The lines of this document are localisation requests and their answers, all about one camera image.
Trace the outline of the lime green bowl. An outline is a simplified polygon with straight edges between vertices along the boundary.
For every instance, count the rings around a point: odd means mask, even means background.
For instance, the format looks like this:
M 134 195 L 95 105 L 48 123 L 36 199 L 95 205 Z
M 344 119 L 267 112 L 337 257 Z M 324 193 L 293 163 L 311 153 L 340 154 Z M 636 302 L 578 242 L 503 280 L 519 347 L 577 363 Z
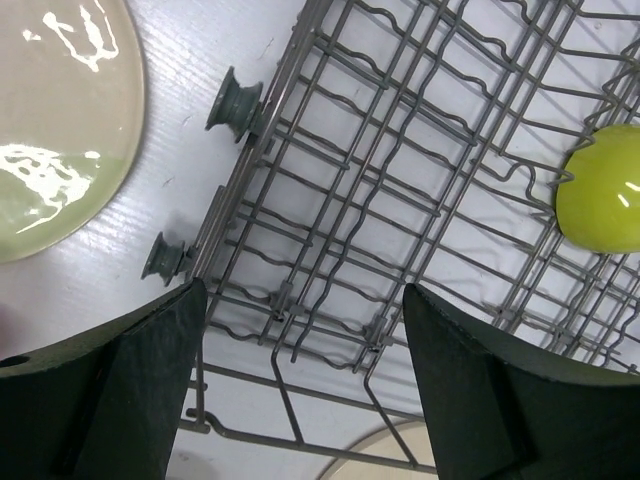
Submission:
M 598 253 L 639 251 L 639 127 L 611 125 L 575 151 L 558 185 L 555 214 L 573 245 Z

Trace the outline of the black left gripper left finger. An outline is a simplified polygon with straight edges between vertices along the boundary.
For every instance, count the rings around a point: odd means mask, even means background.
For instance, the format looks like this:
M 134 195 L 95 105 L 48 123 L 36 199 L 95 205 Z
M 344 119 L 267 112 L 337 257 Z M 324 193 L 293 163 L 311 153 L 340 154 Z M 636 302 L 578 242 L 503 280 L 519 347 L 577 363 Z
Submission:
M 95 328 L 1 362 L 4 479 L 162 479 L 207 290 L 192 280 Z

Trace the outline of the grey wire dish rack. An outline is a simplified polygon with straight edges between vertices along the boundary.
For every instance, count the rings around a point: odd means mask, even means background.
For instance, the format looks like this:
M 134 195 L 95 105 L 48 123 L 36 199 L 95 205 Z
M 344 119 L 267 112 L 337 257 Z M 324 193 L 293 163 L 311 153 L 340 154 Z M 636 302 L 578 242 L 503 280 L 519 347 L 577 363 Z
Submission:
M 242 153 L 143 269 L 208 293 L 170 476 L 437 474 L 396 429 L 426 424 L 408 284 L 639 379 L 639 251 L 577 247 L 555 214 L 571 155 L 619 124 L 639 127 L 635 1 L 306 3 L 269 86 L 226 73 L 207 127 Z M 407 461 L 351 450 L 384 428 Z

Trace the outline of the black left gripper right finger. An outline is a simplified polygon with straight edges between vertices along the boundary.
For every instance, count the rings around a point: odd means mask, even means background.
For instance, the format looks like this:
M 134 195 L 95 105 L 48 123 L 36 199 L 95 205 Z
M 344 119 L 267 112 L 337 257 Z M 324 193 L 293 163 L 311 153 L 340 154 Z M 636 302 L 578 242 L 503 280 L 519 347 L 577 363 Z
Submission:
M 635 479 L 639 379 L 489 325 L 417 284 L 403 319 L 442 479 Z

